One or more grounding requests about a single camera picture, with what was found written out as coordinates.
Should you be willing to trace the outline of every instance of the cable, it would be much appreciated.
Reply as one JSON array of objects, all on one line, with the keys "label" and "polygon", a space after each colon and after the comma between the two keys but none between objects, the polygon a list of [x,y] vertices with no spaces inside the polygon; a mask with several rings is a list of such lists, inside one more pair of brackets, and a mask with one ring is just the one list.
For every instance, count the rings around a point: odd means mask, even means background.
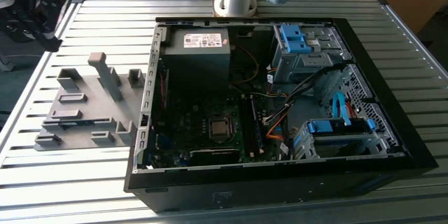
[{"label": "cable", "polygon": [[238,90],[238,92],[241,92],[242,94],[257,94],[261,95],[264,97],[277,97],[276,95],[268,95],[268,94],[262,94],[258,92],[245,92],[242,89],[240,89],[234,84],[230,83],[230,87],[234,88],[236,90]]},{"label": "cable", "polygon": [[278,125],[278,123],[281,122],[282,118],[285,118],[286,114],[288,114],[289,110],[286,111],[286,113],[282,114],[282,116],[280,117],[280,119],[276,121],[276,123],[273,124],[273,126],[270,127],[268,133],[265,134],[265,136],[269,138],[270,133],[273,132],[274,127]]},{"label": "cable", "polygon": [[[269,94],[269,95],[277,95],[276,93],[270,93],[270,83],[268,83],[268,86],[266,86],[266,89],[265,89],[266,91],[266,94]],[[288,95],[285,94],[285,93],[281,93],[280,94],[282,97],[288,97]]]},{"label": "cable", "polygon": [[241,84],[241,83],[245,83],[245,82],[248,82],[248,81],[252,81],[252,79],[253,79],[253,78],[257,76],[257,74],[258,74],[258,62],[257,62],[256,58],[254,58],[253,55],[248,52],[248,50],[245,50],[242,47],[236,46],[236,48],[240,48],[240,49],[246,53],[246,55],[249,55],[249,57],[252,58],[253,63],[254,63],[254,74],[253,74],[253,76],[252,76],[249,79],[245,79],[245,80],[242,80],[242,81],[233,81],[233,82],[230,82],[230,84]]},{"label": "cable", "polygon": [[20,56],[41,57],[41,55],[5,55],[5,57],[20,57]]},{"label": "cable", "polygon": [[340,70],[345,68],[344,63],[334,64],[330,67],[324,67],[321,68],[317,72],[314,72],[310,76],[308,76],[294,87],[292,90],[290,94],[288,95],[285,101],[284,101],[284,106],[282,108],[273,113],[270,116],[268,116],[264,119],[264,123],[269,123],[277,116],[280,116],[285,110],[293,105],[294,103],[294,98],[302,94],[306,90],[309,90],[313,87],[314,82],[317,81],[318,77],[326,74],[330,71]]}]

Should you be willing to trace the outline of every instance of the wire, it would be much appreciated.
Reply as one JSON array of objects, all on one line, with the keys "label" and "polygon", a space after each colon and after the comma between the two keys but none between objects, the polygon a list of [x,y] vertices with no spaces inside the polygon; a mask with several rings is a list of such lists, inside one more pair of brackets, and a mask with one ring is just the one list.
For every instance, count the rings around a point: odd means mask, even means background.
[{"label": "wire", "polygon": [[245,92],[242,89],[240,89],[234,84],[230,83],[230,87],[234,88],[236,90],[238,90],[238,92],[241,92],[242,94],[257,94],[261,95],[264,97],[277,97],[276,95],[268,95],[268,94],[262,94],[258,92]]},{"label": "wire", "polygon": [[20,57],[20,56],[41,57],[41,55],[5,55],[5,57]]},{"label": "wire", "polygon": [[294,87],[294,89],[292,90],[290,94],[288,95],[285,101],[284,101],[284,106],[282,108],[270,116],[268,116],[264,119],[265,123],[269,123],[277,116],[280,116],[286,109],[293,105],[294,103],[294,98],[304,93],[306,90],[309,90],[313,87],[314,82],[317,81],[318,77],[324,74],[326,74],[330,71],[334,70],[340,70],[345,68],[345,64],[344,63],[337,63],[330,67],[324,67],[321,68],[317,72],[314,72],[310,76],[308,76]]},{"label": "wire", "polygon": [[258,62],[257,62],[256,58],[254,58],[253,55],[248,52],[248,50],[245,50],[242,47],[236,46],[236,48],[240,48],[240,49],[246,53],[246,55],[249,55],[249,57],[252,58],[253,63],[254,63],[254,74],[253,74],[253,76],[252,76],[249,79],[245,79],[245,80],[242,80],[242,81],[233,81],[233,82],[230,82],[230,84],[241,84],[241,83],[245,83],[245,82],[248,82],[248,81],[252,81],[252,79],[253,79],[253,78],[257,76],[257,74],[258,74]]},{"label": "wire", "polygon": [[[266,86],[266,89],[265,89],[266,91],[266,94],[269,94],[269,95],[277,95],[276,93],[270,93],[270,83],[268,83],[268,86]],[[281,93],[280,94],[282,97],[288,97],[288,95],[285,94],[285,93]]]},{"label": "wire", "polygon": [[162,81],[162,75],[161,73],[158,74],[160,76],[160,95],[161,95],[161,107],[160,107],[160,111],[158,111],[158,114],[157,114],[157,120],[160,118],[160,115],[161,115],[161,111],[164,109],[164,104],[165,104],[165,97],[164,97],[164,81]]},{"label": "wire", "polygon": [[269,135],[268,138],[284,140],[282,136],[278,136],[278,135]]},{"label": "wire", "polygon": [[276,128],[276,126],[278,125],[278,123],[281,122],[281,120],[285,118],[286,114],[288,114],[289,110],[286,111],[286,113],[282,114],[282,116],[278,118],[278,120],[276,121],[276,123],[273,124],[273,126],[270,127],[268,133],[265,134],[265,136],[269,138],[270,133],[273,132],[273,129]]}]

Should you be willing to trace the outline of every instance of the metal table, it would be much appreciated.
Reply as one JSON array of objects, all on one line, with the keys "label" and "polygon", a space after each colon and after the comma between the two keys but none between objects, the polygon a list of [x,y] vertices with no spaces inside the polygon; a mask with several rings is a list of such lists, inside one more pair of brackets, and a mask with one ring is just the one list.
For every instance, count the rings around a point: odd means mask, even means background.
[{"label": "metal table", "polygon": [[62,67],[93,73],[88,53],[102,51],[118,73],[146,71],[156,16],[210,16],[210,0],[85,0],[69,6],[57,35],[58,53],[45,53],[0,134],[0,220],[6,223],[444,222],[448,218],[448,75],[386,5],[376,1],[296,0],[258,3],[260,16],[344,17],[434,155],[440,168],[362,197],[156,215],[122,192],[128,147],[37,152]]}]

